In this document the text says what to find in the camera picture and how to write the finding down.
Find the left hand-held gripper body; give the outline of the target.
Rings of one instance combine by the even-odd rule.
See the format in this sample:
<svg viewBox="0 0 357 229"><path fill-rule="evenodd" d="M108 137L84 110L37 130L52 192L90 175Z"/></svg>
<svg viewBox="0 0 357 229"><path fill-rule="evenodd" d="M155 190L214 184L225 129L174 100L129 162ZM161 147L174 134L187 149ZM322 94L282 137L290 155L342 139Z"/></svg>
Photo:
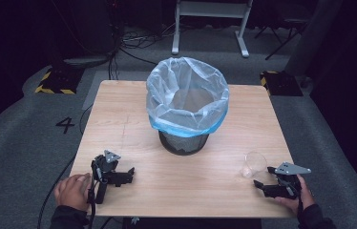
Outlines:
<svg viewBox="0 0 357 229"><path fill-rule="evenodd" d="M105 150L103 155L96 156L92 161L91 168L93 172L92 190L94 194L94 202L102 204L107 187L109 185L116 186L117 175L116 167L121 156Z"/></svg>

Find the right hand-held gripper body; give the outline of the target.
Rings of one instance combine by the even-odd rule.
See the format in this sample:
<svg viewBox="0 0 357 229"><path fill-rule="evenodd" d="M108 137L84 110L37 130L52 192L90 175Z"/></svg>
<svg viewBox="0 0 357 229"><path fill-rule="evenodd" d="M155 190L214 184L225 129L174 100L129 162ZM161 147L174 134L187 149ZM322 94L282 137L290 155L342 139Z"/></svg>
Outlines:
<svg viewBox="0 0 357 229"><path fill-rule="evenodd" d="M277 167L276 173L278 174L278 177L276 177L278 183L275 188L275 196L267 198L295 199L301 193L301 183L297 175L310 174L311 170L289 162L283 162Z"/></svg>

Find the clear plastic cup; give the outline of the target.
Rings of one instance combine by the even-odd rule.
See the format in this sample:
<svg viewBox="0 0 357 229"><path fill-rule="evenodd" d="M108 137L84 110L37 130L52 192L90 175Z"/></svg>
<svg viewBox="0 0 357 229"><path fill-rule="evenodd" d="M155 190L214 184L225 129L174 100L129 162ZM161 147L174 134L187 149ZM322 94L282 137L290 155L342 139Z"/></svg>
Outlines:
<svg viewBox="0 0 357 229"><path fill-rule="evenodd" d="M244 163L240 170L243 177L251 178L266 169L266 159L258 152L250 152L244 156Z"/></svg>

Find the black mesh wastebasket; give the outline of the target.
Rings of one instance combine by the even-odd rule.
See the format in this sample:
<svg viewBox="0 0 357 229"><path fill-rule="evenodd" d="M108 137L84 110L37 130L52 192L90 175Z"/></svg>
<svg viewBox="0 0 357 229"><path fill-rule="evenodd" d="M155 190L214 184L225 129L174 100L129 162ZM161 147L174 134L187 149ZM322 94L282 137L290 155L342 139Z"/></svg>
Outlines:
<svg viewBox="0 0 357 229"><path fill-rule="evenodd" d="M158 132L158 136L162 146L170 153L178 156L190 156L199 152L208 139L208 135L181 137L162 131Z"/></svg>

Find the translucent blue bin bag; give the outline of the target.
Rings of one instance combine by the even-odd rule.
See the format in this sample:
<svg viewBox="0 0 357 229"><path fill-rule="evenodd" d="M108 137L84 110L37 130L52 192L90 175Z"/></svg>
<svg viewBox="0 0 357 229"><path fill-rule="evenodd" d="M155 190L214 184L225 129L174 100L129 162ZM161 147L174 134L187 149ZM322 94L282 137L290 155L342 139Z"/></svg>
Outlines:
<svg viewBox="0 0 357 229"><path fill-rule="evenodd" d="M190 57L160 61L146 81L151 126L169 135L214 133L225 119L229 87L215 67Z"/></svg>

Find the person's right hand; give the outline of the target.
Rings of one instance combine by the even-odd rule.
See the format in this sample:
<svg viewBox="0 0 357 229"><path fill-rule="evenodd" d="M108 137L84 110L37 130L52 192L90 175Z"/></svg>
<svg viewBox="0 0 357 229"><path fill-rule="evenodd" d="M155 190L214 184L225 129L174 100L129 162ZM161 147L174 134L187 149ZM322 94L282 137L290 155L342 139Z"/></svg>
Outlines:
<svg viewBox="0 0 357 229"><path fill-rule="evenodd" d="M294 215L297 215L300 211L303 211L304 209L315 203L314 197L312 196L310 190L308 189L305 183L305 179L300 175L297 175L297 178L301 183L301 193L299 198L296 199L289 199L289 198L282 198L282 197L275 198L275 200L279 204L289 208Z"/></svg>

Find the person's left hand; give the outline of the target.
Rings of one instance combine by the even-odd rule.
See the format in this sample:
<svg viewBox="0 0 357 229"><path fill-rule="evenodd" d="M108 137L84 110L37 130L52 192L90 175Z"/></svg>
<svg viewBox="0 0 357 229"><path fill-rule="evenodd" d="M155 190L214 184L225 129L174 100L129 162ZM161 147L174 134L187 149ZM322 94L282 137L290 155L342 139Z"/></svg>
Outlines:
<svg viewBox="0 0 357 229"><path fill-rule="evenodd" d="M53 193L56 205L87 211L89 208L88 191L90 187L90 174L74 175L63 179L54 188Z"/></svg>

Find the grey curtain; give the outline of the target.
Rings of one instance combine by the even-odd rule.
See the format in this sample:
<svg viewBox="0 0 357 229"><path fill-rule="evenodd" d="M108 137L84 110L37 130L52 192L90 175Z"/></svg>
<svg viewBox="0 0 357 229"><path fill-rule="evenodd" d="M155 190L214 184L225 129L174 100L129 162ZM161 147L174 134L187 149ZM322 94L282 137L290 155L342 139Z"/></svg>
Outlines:
<svg viewBox="0 0 357 229"><path fill-rule="evenodd" d="M287 74L305 74L343 2L344 0L318 0L310 22L283 69Z"/></svg>

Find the black tripod stand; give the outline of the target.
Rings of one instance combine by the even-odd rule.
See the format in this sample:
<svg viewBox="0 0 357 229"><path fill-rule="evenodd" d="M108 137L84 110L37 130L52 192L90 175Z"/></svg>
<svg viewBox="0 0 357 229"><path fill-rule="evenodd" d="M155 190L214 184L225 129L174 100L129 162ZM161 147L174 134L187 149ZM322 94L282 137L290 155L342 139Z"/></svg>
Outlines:
<svg viewBox="0 0 357 229"><path fill-rule="evenodd" d="M270 30L275 36L276 40L279 42L279 46L274 49L265 58L265 60L269 60L273 55L275 55L279 50L281 50L285 45L287 45L294 37L302 34L308 23L308 19L279 18L274 19L266 25L262 26L259 32L255 35L255 38L259 38L265 31ZM278 34L278 31L286 31L286 37L281 38Z"/></svg>

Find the black yellow striped base plate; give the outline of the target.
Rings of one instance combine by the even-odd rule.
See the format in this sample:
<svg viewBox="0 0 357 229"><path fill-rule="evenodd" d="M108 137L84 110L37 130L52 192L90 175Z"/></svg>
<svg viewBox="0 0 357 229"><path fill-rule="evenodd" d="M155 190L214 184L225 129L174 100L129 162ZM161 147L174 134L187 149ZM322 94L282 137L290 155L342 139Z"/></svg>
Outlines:
<svg viewBox="0 0 357 229"><path fill-rule="evenodd" d="M269 95L303 95L295 77L285 72L264 71L260 73L260 80Z"/></svg>
<svg viewBox="0 0 357 229"><path fill-rule="evenodd" d="M35 91L45 94L76 94L83 73L83 70L61 71L50 68Z"/></svg>

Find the white metal stand frame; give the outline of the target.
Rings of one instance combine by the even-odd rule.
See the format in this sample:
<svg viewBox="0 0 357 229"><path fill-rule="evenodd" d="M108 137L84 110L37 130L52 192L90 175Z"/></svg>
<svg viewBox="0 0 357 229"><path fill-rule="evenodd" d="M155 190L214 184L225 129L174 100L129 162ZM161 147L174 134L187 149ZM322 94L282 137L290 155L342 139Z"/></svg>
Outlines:
<svg viewBox="0 0 357 229"><path fill-rule="evenodd" d="M235 36L240 47L241 56L249 57L249 51L243 39L243 34L246 24L252 10L254 0L246 0L245 3L214 3L214 2L191 2L185 0L177 0L175 9L175 32L171 53L176 55L179 53L180 30L179 23L182 16L202 16L202 17L222 17L222 18L238 18L241 20L241 27L235 31Z"/></svg>

